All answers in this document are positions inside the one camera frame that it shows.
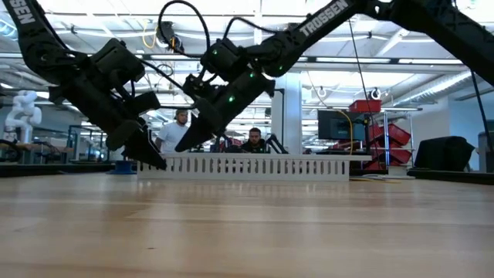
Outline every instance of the white humanoid robot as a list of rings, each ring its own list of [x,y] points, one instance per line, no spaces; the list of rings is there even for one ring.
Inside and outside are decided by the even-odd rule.
[[[32,135],[32,125],[41,124],[41,110],[34,106],[34,102],[38,95],[35,91],[21,90],[14,97],[12,111],[10,111],[5,119],[5,129],[3,138],[8,141],[20,141],[21,143],[29,143]],[[22,130],[22,138],[19,140],[15,129],[20,127]]]

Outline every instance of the ceiling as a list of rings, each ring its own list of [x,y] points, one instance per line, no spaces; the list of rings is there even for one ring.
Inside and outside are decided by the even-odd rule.
[[[84,53],[95,53],[112,37],[122,39],[134,54],[155,56],[174,69],[174,79],[183,83],[189,73],[196,73],[201,66],[190,59],[173,60],[167,50],[157,43],[154,30],[157,16],[164,4],[155,0],[38,0],[46,11],[46,17],[61,39],[72,49]],[[328,1],[321,0],[191,0],[189,1],[203,14],[211,39],[221,37],[232,16],[242,16],[268,29],[284,29],[289,22],[301,22],[304,16],[323,7]],[[458,0],[460,9],[494,31],[491,0]],[[12,21],[0,3],[0,24]],[[187,53],[205,51],[205,35],[193,11],[184,5],[172,5],[165,12],[164,20],[174,23],[174,31],[181,38]],[[377,63],[362,63],[363,79],[366,88],[378,88],[383,93],[385,103],[398,100],[420,86],[437,81],[438,78],[455,76],[467,70],[448,51],[424,34],[408,32],[391,22],[378,22],[365,15],[355,15],[351,20],[357,54],[361,61],[375,59]],[[27,69],[19,53],[15,33],[0,32],[0,82],[11,87],[29,88],[39,91],[40,100],[47,97],[46,81]],[[236,22],[229,38],[238,45],[255,44],[255,38],[268,37],[253,30],[250,26]],[[358,66],[354,62],[355,51],[352,33],[348,22],[332,31],[309,48],[304,56],[317,56],[317,63],[301,59],[292,70],[301,72],[303,85],[303,105],[346,106],[354,100],[363,99],[362,81]],[[390,58],[399,59],[398,64],[390,64]],[[138,84],[138,90],[156,90],[163,105],[184,105],[190,98],[173,88],[166,79],[147,69],[148,74]],[[257,106],[246,109],[235,119],[229,128],[245,132],[245,127],[265,125],[269,133],[269,121],[265,108],[271,104],[266,94],[254,103]],[[150,115],[150,122],[158,128],[163,119],[173,118],[172,110],[159,110]],[[316,119],[313,108],[303,109],[306,120]],[[316,133],[313,125],[304,124],[303,133],[309,137]]]

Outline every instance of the man in white shirt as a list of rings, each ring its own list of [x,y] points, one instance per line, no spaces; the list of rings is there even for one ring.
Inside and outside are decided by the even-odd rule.
[[[155,144],[162,154],[174,153],[180,139],[183,138],[188,127],[185,124],[188,121],[186,110],[177,110],[175,112],[175,122],[164,125],[157,135]]]

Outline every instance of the wooden table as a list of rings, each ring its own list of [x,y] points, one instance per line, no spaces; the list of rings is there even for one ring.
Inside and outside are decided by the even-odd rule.
[[[492,277],[494,187],[0,179],[0,277]]]

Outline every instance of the robotic arm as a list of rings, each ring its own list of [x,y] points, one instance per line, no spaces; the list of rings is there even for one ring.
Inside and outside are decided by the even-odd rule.
[[[160,108],[154,93],[135,97],[124,89],[127,82],[144,74],[141,61],[123,42],[111,39],[89,57],[70,50],[54,32],[44,11],[34,0],[3,0],[19,32],[19,47],[25,64],[54,84],[49,100],[67,99],[89,121],[108,134],[107,147],[115,151],[125,146],[126,156],[166,168],[151,141],[140,115]],[[120,95],[112,92],[115,89]]]
[[[285,74],[314,43],[355,14],[386,20],[411,31],[423,32],[466,66],[494,85],[494,36],[462,14],[452,0],[333,0],[297,27],[277,32],[258,46],[235,46],[228,38],[218,40],[203,55],[201,64],[230,82],[223,94],[198,106],[196,125],[191,125],[177,151],[217,134],[272,84],[265,75]]]

